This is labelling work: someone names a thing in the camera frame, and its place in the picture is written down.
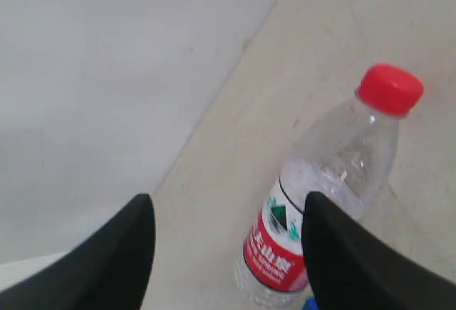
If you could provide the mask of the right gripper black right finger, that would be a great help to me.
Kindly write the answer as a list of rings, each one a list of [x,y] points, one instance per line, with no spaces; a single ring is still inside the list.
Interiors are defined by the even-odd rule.
[[[320,309],[454,309],[455,283],[364,229],[321,192],[306,196],[301,241]]]

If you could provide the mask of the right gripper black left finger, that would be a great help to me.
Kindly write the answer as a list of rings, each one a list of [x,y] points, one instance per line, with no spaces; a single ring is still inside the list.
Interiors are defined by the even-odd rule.
[[[134,196],[67,255],[1,292],[2,309],[140,309],[155,253],[149,194]]]

